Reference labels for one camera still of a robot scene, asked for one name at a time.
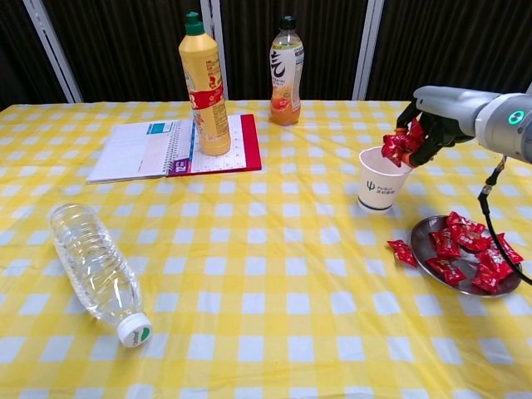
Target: white bottle cap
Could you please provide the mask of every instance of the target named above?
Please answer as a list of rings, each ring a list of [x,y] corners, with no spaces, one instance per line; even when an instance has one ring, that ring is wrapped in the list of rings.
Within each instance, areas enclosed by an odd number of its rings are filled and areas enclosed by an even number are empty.
[[[131,314],[116,328],[118,338],[125,347],[136,347],[151,335],[151,322],[143,313]]]

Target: open notebook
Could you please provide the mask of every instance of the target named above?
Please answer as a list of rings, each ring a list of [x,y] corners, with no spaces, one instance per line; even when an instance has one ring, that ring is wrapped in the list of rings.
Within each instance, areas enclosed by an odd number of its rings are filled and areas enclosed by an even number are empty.
[[[231,149],[204,155],[193,121],[152,121],[114,126],[88,183],[260,170],[253,115],[229,116]]]

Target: paper cup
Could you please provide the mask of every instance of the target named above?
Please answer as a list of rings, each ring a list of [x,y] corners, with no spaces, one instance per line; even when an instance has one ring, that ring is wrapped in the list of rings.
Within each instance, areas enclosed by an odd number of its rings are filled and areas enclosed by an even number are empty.
[[[362,151],[358,159],[358,206],[370,214],[383,214],[392,207],[411,168],[405,164],[398,168],[381,155],[381,147]]]

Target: cable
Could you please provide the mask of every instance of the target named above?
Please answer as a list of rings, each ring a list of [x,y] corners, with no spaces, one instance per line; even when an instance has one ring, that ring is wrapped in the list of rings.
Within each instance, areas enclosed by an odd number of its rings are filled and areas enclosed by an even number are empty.
[[[502,244],[499,241],[499,238],[497,237],[497,233],[495,232],[495,229],[493,228],[493,224],[491,223],[491,217],[490,217],[490,205],[488,204],[488,195],[491,193],[491,189],[494,185],[497,184],[497,178],[500,175],[500,172],[503,171],[505,168],[505,162],[506,162],[506,155],[503,156],[502,161],[497,165],[497,167],[493,170],[493,173],[490,177],[488,177],[485,181],[485,186],[482,188],[482,191],[479,194],[478,200],[480,202],[480,207],[482,208],[482,213],[485,216],[485,222],[488,227],[488,230],[490,231],[491,238],[493,239],[493,242],[495,243],[495,247],[499,250],[500,254],[502,255],[503,259],[506,261],[506,263],[514,270],[514,273],[516,273],[523,281],[526,283],[532,285],[532,279],[527,277],[521,270],[511,261],[510,257],[506,253],[505,249],[502,247]]]

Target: black backdrop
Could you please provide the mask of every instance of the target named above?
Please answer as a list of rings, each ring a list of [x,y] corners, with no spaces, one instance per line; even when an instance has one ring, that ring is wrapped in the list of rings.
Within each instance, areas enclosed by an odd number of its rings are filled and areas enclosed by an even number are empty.
[[[367,0],[222,0],[229,98],[271,97],[269,48],[282,15],[296,16],[303,99],[351,99]]]
[[[84,101],[188,100],[177,51],[200,0],[44,0]]]
[[[532,82],[530,0],[386,0],[368,100],[419,86],[512,92]]]
[[[11,104],[64,101],[24,4],[0,0],[0,111]]]

